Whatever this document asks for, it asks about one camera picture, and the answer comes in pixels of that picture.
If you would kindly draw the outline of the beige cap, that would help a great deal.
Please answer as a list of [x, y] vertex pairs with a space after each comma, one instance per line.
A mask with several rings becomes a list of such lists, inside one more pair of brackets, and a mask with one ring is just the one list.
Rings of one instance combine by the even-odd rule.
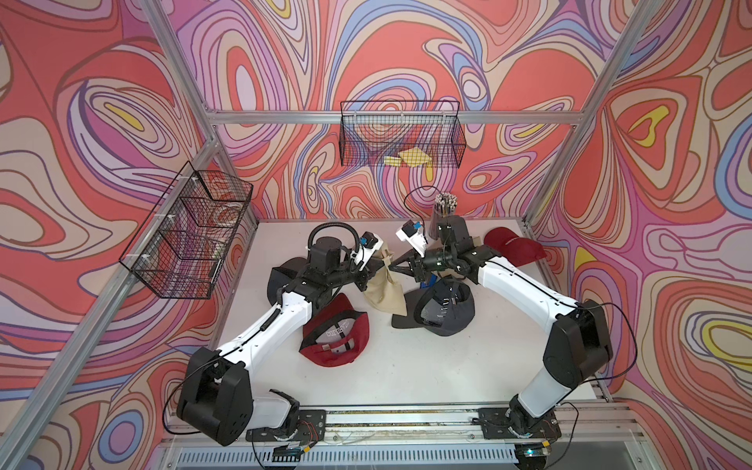
[[389, 313], [389, 315], [407, 316], [407, 303], [403, 285], [393, 278], [389, 265], [393, 260], [393, 253], [387, 243], [372, 257], [379, 264], [379, 270], [368, 281], [364, 297], [370, 307]]

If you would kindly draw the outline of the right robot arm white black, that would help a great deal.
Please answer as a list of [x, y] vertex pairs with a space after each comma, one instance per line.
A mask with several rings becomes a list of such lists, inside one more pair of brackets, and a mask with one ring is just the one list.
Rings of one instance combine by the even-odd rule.
[[428, 247], [424, 229], [408, 221], [396, 235], [410, 250], [389, 270], [417, 282], [433, 271], [452, 270], [510, 301], [548, 335], [542, 368], [509, 402], [503, 426], [518, 438], [528, 438], [548, 419], [552, 409], [587, 382], [614, 356], [602, 305], [578, 302], [534, 280], [498, 250], [474, 243], [466, 221], [458, 215], [441, 219], [441, 246]]

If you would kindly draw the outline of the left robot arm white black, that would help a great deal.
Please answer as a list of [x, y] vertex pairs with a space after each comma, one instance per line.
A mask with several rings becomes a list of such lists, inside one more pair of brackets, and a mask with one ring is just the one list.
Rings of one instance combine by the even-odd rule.
[[285, 266], [283, 271], [291, 277], [274, 291], [270, 309], [218, 349], [201, 348], [192, 354], [177, 390], [177, 417], [221, 446], [260, 429], [294, 434], [298, 402], [277, 390], [254, 394], [255, 371], [327, 307], [339, 289], [354, 284], [365, 291], [383, 268], [375, 256], [383, 244], [369, 231], [356, 237], [352, 250], [335, 237], [309, 235], [307, 256]]

